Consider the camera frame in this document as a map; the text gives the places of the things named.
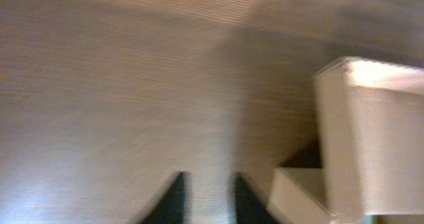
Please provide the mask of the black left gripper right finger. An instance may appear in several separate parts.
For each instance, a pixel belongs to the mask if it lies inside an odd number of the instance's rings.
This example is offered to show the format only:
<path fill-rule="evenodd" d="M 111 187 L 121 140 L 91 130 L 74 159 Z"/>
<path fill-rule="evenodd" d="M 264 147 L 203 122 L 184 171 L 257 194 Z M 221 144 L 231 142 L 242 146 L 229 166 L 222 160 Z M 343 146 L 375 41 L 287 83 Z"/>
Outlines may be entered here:
<path fill-rule="evenodd" d="M 235 175 L 234 190 L 237 224 L 278 224 L 240 172 Z"/>

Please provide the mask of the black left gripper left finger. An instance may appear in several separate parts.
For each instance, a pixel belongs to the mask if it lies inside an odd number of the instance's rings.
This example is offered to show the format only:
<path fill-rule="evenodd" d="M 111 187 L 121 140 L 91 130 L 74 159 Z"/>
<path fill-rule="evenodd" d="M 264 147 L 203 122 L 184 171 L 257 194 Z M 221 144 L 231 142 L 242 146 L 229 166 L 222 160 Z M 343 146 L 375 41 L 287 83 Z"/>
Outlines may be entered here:
<path fill-rule="evenodd" d="M 152 211 L 140 224 L 183 224 L 185 215 L 185 173 L 179 172 Z"/>

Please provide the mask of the brown cardboard box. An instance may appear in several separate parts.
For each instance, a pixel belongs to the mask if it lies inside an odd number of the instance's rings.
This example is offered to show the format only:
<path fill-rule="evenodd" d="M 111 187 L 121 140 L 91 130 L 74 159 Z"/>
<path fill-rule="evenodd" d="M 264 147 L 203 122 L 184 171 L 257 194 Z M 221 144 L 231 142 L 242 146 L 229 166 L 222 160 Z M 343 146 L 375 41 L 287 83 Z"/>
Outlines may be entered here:
<path fill-rule="evenodd" d="M 339 58 L 315 75 L 321 168 L 279 167 L 267 209 L 283 223 L 423 214 L 423 70 Z"/>

